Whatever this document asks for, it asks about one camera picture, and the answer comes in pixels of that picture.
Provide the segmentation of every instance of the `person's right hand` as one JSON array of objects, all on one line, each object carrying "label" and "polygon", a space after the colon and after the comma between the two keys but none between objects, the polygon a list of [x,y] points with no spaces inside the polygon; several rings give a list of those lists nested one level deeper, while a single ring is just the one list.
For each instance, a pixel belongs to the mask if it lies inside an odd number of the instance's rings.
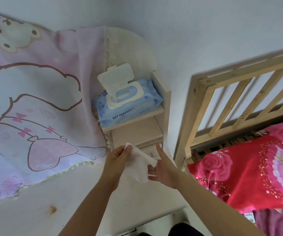
[{"label": "person's right hand", "polygon": [[161,160],[158,160],[156,167],[148,165],[148,174],[154,175],[148,176],[148,179],[159,181],[166,186],[177,189],[180,175],[183,172],[171,162],[170,158],[165,154],[158,143],[156,148]]}]

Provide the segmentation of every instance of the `wet wipe package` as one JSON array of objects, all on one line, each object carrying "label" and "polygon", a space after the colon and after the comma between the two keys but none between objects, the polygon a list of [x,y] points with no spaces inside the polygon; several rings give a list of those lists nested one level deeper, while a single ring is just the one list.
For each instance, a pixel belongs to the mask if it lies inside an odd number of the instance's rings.
[{"label": "wet wipe package", "polygon": [[101,94],[93,104],[101,126],[111,127],[155,110],[162,101],[151,80],[139,79],[116,91],[112,96],[107,92]]}]

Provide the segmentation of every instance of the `floor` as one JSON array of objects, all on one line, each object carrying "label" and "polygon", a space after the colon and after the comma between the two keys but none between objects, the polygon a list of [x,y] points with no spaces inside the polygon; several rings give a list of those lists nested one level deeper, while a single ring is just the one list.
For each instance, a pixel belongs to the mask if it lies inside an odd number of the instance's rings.
[{"label": "floor", "polygon": [[141,232],[148,233],[152,236],[167,236],[172,226],[179,222],[183,222],[185,218],[187,218],[191,226],[204,234],[204,236],[212,236],[206,226],[198,218],[197,214],[190,207],[180,210],[174,214],[169,214],[162,218],[156,219],[152,222],[137,227],[136,230],[132,229],[129,232],[119,234],[118,236],[136,236]]}]

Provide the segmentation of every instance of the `wooden bed frame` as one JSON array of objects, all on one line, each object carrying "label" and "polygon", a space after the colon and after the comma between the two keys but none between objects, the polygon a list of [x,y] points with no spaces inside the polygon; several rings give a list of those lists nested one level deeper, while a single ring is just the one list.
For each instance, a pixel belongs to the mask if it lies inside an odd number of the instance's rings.
[{"label": "wooden bed frame", "polygon": [[[237,103],[239,97],[252,78],[273,72],[262,89],[254,96],[242,115],[224,123],[226,117]],[[184,159],[192,157],[191,147],[198,144],[223,137],[242,129],[266,122],[283,115],[283,104],[278,104],[283,99],[283,89],[279,90],[276,97],[260,112],[254,113],[255,108],[262,102],[266,95],[283,77],[283,56],[242,67],[230,72],[213,77],[201,77],[195,84],[190,85],[187,106],[184,111],[183,122],[179,134],[179,142],[176,148],[175,162],[182,167]],[[217,88],[238,83],[230,99],[219,115],[214,126],[206,131],[198,133],[199,126]]]}]

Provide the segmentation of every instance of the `hand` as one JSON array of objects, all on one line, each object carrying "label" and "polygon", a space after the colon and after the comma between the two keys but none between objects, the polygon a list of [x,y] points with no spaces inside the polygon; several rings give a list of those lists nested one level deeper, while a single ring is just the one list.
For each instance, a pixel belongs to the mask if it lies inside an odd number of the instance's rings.
[{"label": "hand", "polygon": [[119,185],[125,167],[125,161],[132,151],[132,146],[120,146],[111,151],[105,160],[104,169],[99,181],[107,183],[112,191]]},{"label": "hand", "polygon": [[157,152],[161,160],[158,160],[156,167],[148,165],[148,174],[155,176],[148,176],[151,181],[159,181],[160,183],[177,189],[179,176],[183,173],[170,160],[170,158],[161,149],[159,144],[156,145]]}]

